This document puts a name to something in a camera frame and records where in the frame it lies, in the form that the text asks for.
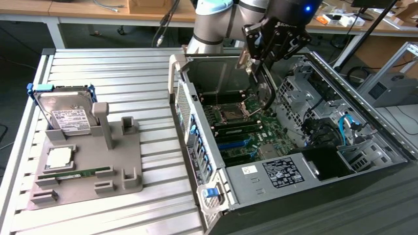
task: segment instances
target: warning label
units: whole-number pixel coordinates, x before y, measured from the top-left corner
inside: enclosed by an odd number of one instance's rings
[[[90,130],[84,109],[52,111],[63,132]]]
[[[291,158],[263,163],[263,167],[270,177],[273,186],[277,188],[305,181]]]

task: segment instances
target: motherboard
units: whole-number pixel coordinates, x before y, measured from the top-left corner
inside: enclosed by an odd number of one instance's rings
[[[297,147],[275,111],[261,110],[255,95],[207,95],[202,105],[227,167],[285,156]]]

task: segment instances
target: aluminum slotted table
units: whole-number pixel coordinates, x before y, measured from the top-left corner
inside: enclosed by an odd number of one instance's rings
[[[166,49],[59,49],[42,56],[35,84],[96,87],[108,121],[140,125],[144,189],[139,193],[26,210],[47,121],[28,99],[0,188],[4,234],[203,234],[168,104]]]

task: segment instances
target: green circuit board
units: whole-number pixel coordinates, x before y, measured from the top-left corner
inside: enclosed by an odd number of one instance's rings
[[[297,147],[274,111],[259,110],[254,96],[243,103],[205,105],[203,109],[227,166],[285,156]]]

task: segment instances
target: robotic arm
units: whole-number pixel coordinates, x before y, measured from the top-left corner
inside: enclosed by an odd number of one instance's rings
[[[274,62],[289,59],[311,41],[305,26],[310,23],[321,2],[322,0],[270,0],[259,23],[242,28],[246,48],[238,67],[247,67],[251,88],[263,110],[275,99],[274,87],[265,71],[270,70]]]

